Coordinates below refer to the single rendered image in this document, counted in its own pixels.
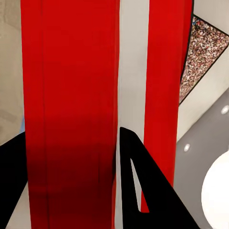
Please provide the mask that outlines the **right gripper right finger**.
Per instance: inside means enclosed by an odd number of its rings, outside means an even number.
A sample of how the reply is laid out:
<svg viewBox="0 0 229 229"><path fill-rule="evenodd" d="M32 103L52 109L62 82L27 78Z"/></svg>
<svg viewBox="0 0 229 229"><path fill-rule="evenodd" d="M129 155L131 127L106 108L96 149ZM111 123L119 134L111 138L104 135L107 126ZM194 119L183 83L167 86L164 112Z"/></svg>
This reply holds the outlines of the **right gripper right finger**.
<svg viewBox="0 0 229 229"><path fill-rule="evenodd" d="M123 229L200 229L135 132L120 127ZM150 213L138 210L131 166Z"/></svg>

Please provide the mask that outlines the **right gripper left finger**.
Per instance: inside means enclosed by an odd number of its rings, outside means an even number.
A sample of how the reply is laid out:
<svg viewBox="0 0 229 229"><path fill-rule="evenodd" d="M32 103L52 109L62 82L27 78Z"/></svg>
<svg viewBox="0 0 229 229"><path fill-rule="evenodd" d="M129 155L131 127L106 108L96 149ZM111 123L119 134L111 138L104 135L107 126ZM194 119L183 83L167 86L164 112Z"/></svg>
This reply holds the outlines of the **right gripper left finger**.
<svg viewBox="0 0 229 229"><path fill-rule="evenodd" d="M0 146L0 229L5 229L27 185L25 132Z"/></svg>

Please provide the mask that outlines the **radio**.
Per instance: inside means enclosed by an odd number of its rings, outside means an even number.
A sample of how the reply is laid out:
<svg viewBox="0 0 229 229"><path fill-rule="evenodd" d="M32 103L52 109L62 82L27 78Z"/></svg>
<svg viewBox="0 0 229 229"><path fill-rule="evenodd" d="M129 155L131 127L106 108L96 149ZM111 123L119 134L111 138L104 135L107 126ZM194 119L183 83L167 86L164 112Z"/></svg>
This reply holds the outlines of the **radio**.
<svg viewBox="0 0 229 229"><path fill-rule="evenodd" d="M21 0L31 229L123 229L120 127L173 187L193 12L194 0Z"/></svg>

